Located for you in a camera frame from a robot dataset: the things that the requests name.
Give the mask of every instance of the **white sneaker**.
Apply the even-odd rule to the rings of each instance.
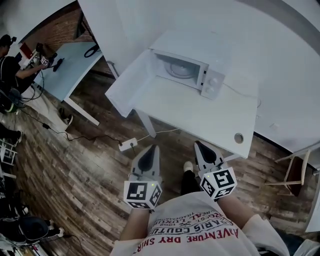
[[[63,121],[66,123],[67,127],[69,127],[74,120],[74,116],[72,114],[68,115],[67,118],[63,119]]]
[[[55,222],[53,219],[50,219],[50,226],[49,226],[49,230],[54,230],[55,229]]]
[[[190,162],[190,161],[185,162],[183,165],[183,170],[184,170],[184,172],[186,172],[186,171],[194,172],[194,166],[193,166],[192,162]]]
[[[62,238],[65,234],[65,230],[63,229],[63,227],[59,227],[60,233],[58,234],[59,238]]]
[[[23,135],[22,131],[19,130],[18,132],[20,132],[20,137],[18,138],[17,144],[22,141],[22,135]]]

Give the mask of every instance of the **white wall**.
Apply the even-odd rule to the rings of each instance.
[[[303,15],[312,25],[320,31],[320,4],[316,0],[282,0],[301,15]]]
[[[231,68],[259,82],[255,131],[290,151],[320,140],[320,58],[272,17],[232,0],[79,3],[104,57],[120,73],[168,28],[189,29],[190,36],[193,29],[218,33],[233,44]]]
[[[1,18],[10,36],[19,42],[33,28],[74,0],[7,0]]]

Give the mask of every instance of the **power strip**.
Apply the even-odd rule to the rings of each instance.
[[[132,139],[129,139],[129,140],[119,144],[119,150],[121,152],[123,152],[123,151],[131,149],[132,147],[135,147],[137,145],[138,145],[137,139],[136,138],[132,138]]]

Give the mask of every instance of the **black pants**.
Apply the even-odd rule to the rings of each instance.
[[[0,138],[1,139],[11,139],[11,142],[13,144],[15,144],[19,137],[20,137],[19,131],[9,130],[0,123]]]
[[[190,170],[185,171],[181,182],[181,196],[199,191],[201,190],[196,175]]]
[[[295,234],[287,234],[280,229],[275,228],[275,231],[279,234],[282,238],[283,242],[285,243],[286,247],[288,248],[290,256],[293,256],[300,245],[305,241],[302,237],[295,235]]]

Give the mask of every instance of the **person in black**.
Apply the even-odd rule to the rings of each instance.
[[[7,56],[11,46],[11,37],[6,34],[0,38],[0,78],[3,91],[16,88],[20,94],[24,93],[33,82],[35,73],[46,68],[41,64],[34,68],[21,70],[14,57]]]
[[[38,72],[46,69],[47,66],[40,64],[21,70],[17,60],[7,56],[11,44],[9,35],[6,34],[0,38],[0,89],[6,94],[11,88],[17,89],[20,92],[20,101],[51,121],[57,132],[65,131],[73,121],[73,116],[60,115],[44,93],[31,85]]]
[[[9,130],[0,123],[0,139],[9,139],[13,145],[20,143],[22,140],[22,132],[17,130]]]

